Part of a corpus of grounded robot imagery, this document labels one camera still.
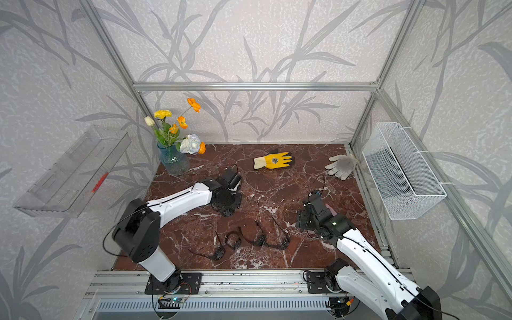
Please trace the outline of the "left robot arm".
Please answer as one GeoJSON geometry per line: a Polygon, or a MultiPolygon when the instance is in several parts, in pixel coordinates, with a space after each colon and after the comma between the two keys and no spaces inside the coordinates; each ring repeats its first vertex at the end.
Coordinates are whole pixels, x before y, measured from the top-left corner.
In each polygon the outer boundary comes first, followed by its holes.
{"type": "Polygon", "coordinates": [[[208,205],[224,217],[233,215],[241,205],[241,182],[239,174],[227,172],[217,179],[203,179],[167,197],[148,202],[135,199],[113,227],[112,239],[134,263],[140,264],[158,282],[166,283],[179,276],[179,271],[159,247],[160,229],[208,205]]]}

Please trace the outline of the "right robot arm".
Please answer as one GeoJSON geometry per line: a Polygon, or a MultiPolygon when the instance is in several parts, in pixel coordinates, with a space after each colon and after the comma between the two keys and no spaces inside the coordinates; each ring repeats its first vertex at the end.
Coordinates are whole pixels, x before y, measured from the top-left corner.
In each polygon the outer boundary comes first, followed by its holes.
{"type": "Polygon", "coordinates": [[[303,201],[296,226],[347,256],[347,261],[339,259],[325,268],[331,291],[353,295],[382,319],[442,319],[438,294],[398,271],[347,217],[324,203],[320,191],[312,191],[303,201]]]}

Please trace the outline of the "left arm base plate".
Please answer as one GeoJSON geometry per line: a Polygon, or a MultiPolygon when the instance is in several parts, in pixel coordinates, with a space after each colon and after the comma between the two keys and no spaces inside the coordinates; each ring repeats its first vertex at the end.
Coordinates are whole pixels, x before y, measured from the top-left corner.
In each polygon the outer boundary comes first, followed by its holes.
{"type": "Polygon", "coordinates": [[[177,270],[166,281],[159,281],[151,274],[145,288],[145,294],[197,295],[199,293],[202,275],[202,273],[181,273],[180,270],[177,270]]]}

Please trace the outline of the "pink fluffy cloth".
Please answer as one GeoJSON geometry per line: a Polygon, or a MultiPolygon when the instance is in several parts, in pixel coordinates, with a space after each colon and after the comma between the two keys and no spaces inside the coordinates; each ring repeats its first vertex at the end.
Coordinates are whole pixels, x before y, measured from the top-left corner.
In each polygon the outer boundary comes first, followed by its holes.
{"type": "Polygon", "coordinates": [[[329,209],[329,211],[331,212],[332,216],[336,216],[337,215],[337,212],[328,204],[325,205],[326,208],[329,209]]]}

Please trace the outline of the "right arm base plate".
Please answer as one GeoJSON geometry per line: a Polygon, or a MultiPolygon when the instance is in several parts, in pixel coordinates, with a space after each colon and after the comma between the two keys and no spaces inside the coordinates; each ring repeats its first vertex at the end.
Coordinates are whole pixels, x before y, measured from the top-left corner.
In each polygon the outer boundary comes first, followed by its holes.
{"type": "Polygon", "coordinates": [[[341,292],[339,286],[336,283],[332,283],[329,277],[326,277],[325,272],[305,270],[302,277],[307,285],[307,291],[310,294],[341,292]]]}

